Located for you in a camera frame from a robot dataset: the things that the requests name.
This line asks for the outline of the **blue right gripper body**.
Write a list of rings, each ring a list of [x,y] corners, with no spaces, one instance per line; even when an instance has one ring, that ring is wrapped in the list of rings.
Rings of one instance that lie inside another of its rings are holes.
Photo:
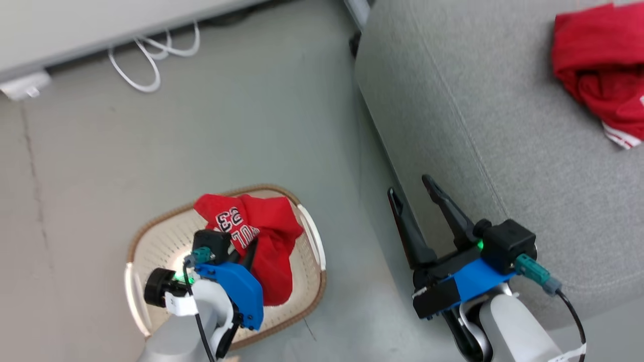
[[[514,270],[508,274],[496,271],[483,261],[480,252],[479,246],[473,246],[414,270],[412,304],[420,319],[469,302],[517,275]]]

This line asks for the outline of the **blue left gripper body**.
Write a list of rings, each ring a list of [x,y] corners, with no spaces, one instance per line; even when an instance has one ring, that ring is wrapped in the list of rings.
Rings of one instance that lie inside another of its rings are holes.
[[[195,273],[207,281],[221,286],[228,298],[242,315],[240,325],[251,331],[259,331],[264,320],[264,293],[260,282],[239,263],[200,263]]]

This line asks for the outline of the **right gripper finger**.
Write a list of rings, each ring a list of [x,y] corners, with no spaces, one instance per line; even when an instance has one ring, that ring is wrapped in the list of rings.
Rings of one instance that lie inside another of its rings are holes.
[[[387,197],[409,267],[422,268],[434,263],[437,255],[426,244],[409,207],[398,197],[394,188],[388,189]]]
[[[422,181],[430,199],[441,209],[453,234],[455,247],[458,250],[466,250],[471,246],[477,246],[479,239],[473,234],[474,223],[430,175],[424,174]]]

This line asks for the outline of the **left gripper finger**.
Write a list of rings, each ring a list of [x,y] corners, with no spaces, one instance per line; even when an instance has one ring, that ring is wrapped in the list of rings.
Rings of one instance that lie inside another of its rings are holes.
[[[246,253],[244,254],[244,256],[241,257],[241,265],[244,266],[246,270],[252,270],[253,268],[257,247],[258,237],[255,237],[246,248]]]

